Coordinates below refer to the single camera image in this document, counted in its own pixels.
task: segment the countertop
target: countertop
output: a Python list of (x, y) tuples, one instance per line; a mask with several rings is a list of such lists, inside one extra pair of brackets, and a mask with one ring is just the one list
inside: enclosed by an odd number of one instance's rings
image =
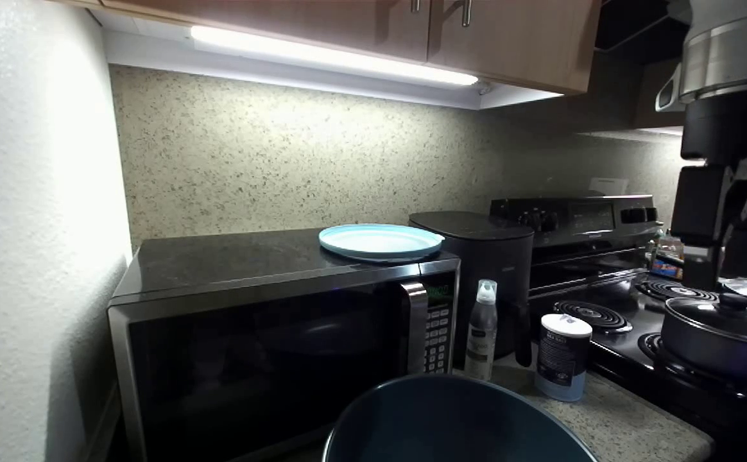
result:
[(587, 372), (583, 403), (559, 403), (533, 387), (533, 372), (514, 359), (495, 363), (492, 383), (568, 426), (599, 462), (695, 462), (712, 455), (712, 437), (626, 387)]

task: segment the pot lid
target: pot lid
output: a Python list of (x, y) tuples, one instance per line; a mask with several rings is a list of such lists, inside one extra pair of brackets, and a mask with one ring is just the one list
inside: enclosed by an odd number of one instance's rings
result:
[(668, 315), (680, 318), (695, 329), (705, 329), (732, 338), (747, 338), (747, 300), (727, 299), (722, 304), (713, 300), (694, 300), (694, 299), (669, 299)]

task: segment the plate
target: plate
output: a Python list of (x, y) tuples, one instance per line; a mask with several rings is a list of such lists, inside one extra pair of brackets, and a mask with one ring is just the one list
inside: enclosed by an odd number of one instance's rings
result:
[(319, 233), (325, 252), (357, 261), (416, 261), (442, 249), (443, 237), (413, 226), (350, 224)]

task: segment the microwave window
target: microwave window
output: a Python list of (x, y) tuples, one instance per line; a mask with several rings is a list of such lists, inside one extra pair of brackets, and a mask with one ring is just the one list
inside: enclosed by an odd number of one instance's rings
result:
[(130, 326), (149, 459), (229, 459), (329, 428), (398, 374), (398, 294), (321, 294)]

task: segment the microwave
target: microwave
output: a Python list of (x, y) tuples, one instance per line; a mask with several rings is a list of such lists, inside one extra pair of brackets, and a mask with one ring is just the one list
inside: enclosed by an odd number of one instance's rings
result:
[(365, 390), (451, 367), (460, 259), (363, 265), (319, 231), (147, 240), (108, 304), (130, 458), (265, 459)]

